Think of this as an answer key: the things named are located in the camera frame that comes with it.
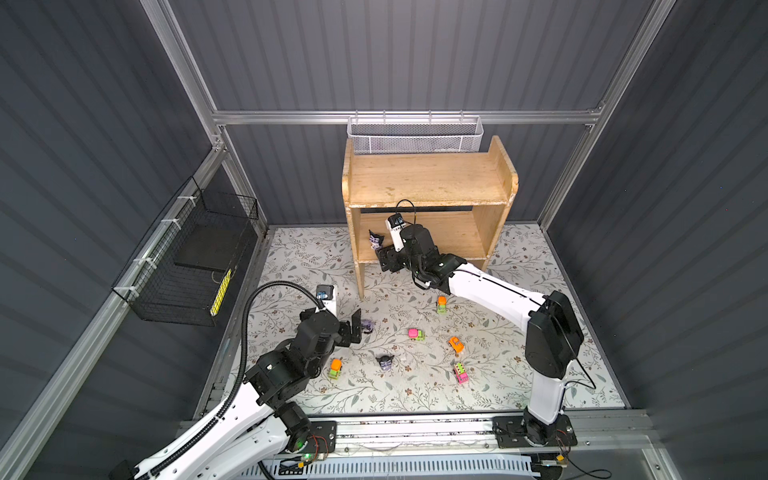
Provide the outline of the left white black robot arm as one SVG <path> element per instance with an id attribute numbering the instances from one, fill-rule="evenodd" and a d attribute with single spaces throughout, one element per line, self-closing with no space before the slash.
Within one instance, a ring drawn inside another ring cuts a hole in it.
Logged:
<path id="1" fill-rule="evenodd" d="M 307 309 L 296 336 L 261 355 L 233 397 L 137 465 L 126 461 L 110 479 L 230 479 L 247 467 L 306 443 L 311 421 L 292 398 L 317 378 L 336 347 L 362 340 L 361 311 L 349 322 Z"/>

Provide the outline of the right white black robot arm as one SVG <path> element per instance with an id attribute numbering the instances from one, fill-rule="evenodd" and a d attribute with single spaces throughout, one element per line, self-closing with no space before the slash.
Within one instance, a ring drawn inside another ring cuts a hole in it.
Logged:
<path id="1" fill-rule="evenodd" d="M 525 290 L 496 278 L 462 257 L 441 253 L 421 224 L 393 214 L 385 221 L 392 244 L 376 250 L 384 271 L 407 269 L 414 284 L 470 300 L 510 321 L 525 336 L 533 370 L 532 393 L 522 425 L 526 439 L 545 445 L 558 433 L 566 374 L 578 360 L 584 335 L 568 297 Z"/>

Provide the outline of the black purple toy figure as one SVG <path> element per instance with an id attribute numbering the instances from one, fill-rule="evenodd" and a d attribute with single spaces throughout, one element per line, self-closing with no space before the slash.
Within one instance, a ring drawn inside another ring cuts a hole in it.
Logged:
<path id="1" fill-rule="evenodd" d="M 384 246 L 385 236 L 369 231 L 370 246 L 374 251 L 378 251 Z"/>
<path id="2" fill-rule="evenodd" d="M 376 358 L 376 361 L 382 371 L 388 372 L 393 369 L 394 359 L 394 355 L 381 355 Z"/>

